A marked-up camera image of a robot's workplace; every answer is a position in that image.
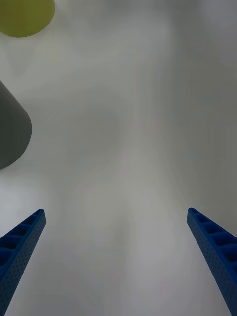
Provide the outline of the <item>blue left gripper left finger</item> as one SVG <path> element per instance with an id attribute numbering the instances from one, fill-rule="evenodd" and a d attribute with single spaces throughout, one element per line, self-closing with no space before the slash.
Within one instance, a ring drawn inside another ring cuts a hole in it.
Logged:
<path id="1" fill-rule="evenodd" d="M 45 225 L 45 211 L 39 209 L 0 238 L 1 316 L 6 313 Z"/>

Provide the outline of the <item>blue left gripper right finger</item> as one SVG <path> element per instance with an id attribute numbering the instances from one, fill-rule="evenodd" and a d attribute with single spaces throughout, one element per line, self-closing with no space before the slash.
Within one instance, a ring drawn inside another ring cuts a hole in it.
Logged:
<path id="1" fill-rule="evenodd" d="M 237 316 L 237 238 L 194 208 L 188 209 L 187 224 L 231 315 Z"/>

